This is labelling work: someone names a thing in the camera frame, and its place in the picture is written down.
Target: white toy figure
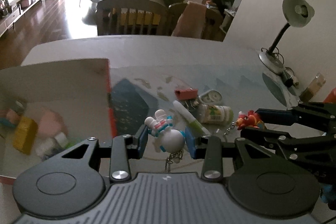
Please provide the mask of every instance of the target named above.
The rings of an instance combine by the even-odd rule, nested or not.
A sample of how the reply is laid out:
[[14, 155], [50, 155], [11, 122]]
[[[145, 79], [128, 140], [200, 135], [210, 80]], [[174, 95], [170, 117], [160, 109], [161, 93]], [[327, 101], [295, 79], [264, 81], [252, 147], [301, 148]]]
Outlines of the white toy figure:
[[153, 137], [158, 137], [160, 140], [160, 148], [163, 152], [168, 152], [171, 154], [178, 153], [181, 151], [185, 144], [185, 135], [183, 132], [173, 127], [173, 118], [167, 116], [166, 112], [159, 109], [155, 112], [155, 117], [148, 117], [145, 120], [145, 125], [152, 130], [151, 135]]

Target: wooden chair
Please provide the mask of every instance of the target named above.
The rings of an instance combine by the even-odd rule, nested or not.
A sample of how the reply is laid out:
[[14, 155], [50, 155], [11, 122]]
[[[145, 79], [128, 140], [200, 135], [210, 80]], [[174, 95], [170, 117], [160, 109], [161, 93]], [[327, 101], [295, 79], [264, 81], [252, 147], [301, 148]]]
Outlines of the wooden chair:
[[[167, 20], [167, 35], [171, 35], [177, 25], [177, 21], [187, 7], [187, 3], [175, 3], [169, 6], [169, 16]], [[222, 15], [211, 9], [207, 9], [205, 13], [205, 26], [202, 32], [202, 39], [216, 40], [216, 34], [220, 32], [220, 25], [223, 23]]]
[[154, 34], [166, 30], [168, 8], [151, 0], [100, 0], [96, 22], [98, 35]]

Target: desk lamp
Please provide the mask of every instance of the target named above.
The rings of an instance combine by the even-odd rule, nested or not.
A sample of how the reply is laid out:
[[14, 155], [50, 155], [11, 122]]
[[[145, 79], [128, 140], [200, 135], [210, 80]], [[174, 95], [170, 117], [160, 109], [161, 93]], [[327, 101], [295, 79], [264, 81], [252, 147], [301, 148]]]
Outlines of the desk lamp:
[[306, 26], [315, 14], [313, 7], [305, 0], [283, 0], [282, 11], [287, 23], [281, 29], [270, 48], [259, 54], [263, 64], [277, 75], [281, 75], [284, 70], [282, 62], [277, 58], [276, 53], [273, 53], [281, 37], [290, 26], [298, 28]]

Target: lamp shade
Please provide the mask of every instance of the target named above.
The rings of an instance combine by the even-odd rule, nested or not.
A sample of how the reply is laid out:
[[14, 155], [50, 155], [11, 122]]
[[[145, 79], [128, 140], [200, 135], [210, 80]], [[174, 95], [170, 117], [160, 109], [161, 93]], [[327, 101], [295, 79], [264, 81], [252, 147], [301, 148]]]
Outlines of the lamp shade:
[[287, 22], [292, 27], [306, 26], [315, 11], [305, 0], [283, 0], [282, 11]]

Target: ribbed gray panel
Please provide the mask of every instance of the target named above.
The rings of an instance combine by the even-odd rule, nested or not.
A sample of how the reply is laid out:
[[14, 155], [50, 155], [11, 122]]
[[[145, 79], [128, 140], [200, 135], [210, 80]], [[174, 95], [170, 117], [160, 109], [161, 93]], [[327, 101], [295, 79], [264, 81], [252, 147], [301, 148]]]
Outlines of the ribbed gray panel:
[[51, 221], [24, 215], [17, 223], [317, 224], [310, 215], [291, 220], [260, 218], [232, 202], [221, 184], [204, 182], [196, 173], [140, 173], [131, 182], [113, 185], [98, 206], [81, 216]]

